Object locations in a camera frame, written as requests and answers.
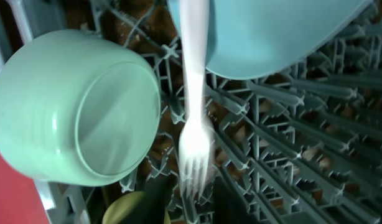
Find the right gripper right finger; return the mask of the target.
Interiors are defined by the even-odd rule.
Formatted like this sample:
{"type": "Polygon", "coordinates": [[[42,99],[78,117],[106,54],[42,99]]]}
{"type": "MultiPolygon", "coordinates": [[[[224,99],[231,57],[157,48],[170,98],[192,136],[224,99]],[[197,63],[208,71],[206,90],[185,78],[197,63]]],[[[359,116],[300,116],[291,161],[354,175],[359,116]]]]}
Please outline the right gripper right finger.
{"type": "Polygon", "coordinates": [[[221,177],[214,181],[213,206],[214,224],[258,224],[257,219],[246,211],[245,206],[225,186],[221,177]]]}

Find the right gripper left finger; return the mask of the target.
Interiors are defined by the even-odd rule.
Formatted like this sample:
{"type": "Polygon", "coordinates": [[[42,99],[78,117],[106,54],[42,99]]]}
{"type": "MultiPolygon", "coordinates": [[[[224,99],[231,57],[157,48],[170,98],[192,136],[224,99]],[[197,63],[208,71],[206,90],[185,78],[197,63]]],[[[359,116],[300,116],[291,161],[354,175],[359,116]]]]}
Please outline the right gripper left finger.
{"type": "Polygon", "coordinates": [[[170,223],[167,203],[175,186],[174,177],[158,177],[148,181],[140,199],[119,224],[165,224],[170,223]]]}

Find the yellow plastic cup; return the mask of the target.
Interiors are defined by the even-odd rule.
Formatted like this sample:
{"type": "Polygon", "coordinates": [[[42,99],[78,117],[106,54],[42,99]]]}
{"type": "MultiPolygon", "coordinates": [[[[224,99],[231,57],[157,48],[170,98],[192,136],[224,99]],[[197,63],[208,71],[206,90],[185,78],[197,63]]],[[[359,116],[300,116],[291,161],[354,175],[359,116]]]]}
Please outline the yellow plastic cup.
{"type": "Polygon", "coordinates": [[[142,191],[132,192],[115,200],[105,211],[102,224],[119,224],[120,219],[129,213],[141,194],[142,191]]]}

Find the white plastic fork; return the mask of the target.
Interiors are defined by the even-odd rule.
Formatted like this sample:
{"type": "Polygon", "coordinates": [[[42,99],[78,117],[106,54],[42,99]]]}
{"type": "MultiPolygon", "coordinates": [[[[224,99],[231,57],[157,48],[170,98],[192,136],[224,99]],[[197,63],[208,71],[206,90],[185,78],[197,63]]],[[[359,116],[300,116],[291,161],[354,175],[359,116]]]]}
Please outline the white plastic fork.
{"type": "Polygon", "coordinates": [[[188,112],[179,139],[180,193],[201,196],[212,165],[212,124],[205,114],[205,62],[207,55],[210,2],[180,0],[180,32],[188,112]]]}

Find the mint green bowl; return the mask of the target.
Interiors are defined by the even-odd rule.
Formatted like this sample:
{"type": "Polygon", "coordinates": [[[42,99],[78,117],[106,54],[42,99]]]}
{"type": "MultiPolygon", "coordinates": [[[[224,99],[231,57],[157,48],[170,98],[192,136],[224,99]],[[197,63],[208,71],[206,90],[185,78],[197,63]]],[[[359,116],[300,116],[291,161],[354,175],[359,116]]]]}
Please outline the mint green bowl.
{"type": "Polygon", "coordinates": [[[147,155],[160,115],[150,64],[80,30],[35,38],[0,73],[0,155],[32,179],[117,182],[147,155]]]}

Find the light blue plate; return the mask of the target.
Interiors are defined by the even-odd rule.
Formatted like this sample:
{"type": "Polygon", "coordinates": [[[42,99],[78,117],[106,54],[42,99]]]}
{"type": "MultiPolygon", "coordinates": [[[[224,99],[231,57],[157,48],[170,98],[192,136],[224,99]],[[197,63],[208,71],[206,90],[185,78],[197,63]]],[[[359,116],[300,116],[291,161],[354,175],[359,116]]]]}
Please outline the light blue plate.
{"type": "Polygon", "coordinates": [[[366,0],[213,0],[167,3],[187,70],[248,80],[281,71],[348,25],[366,0]]]}

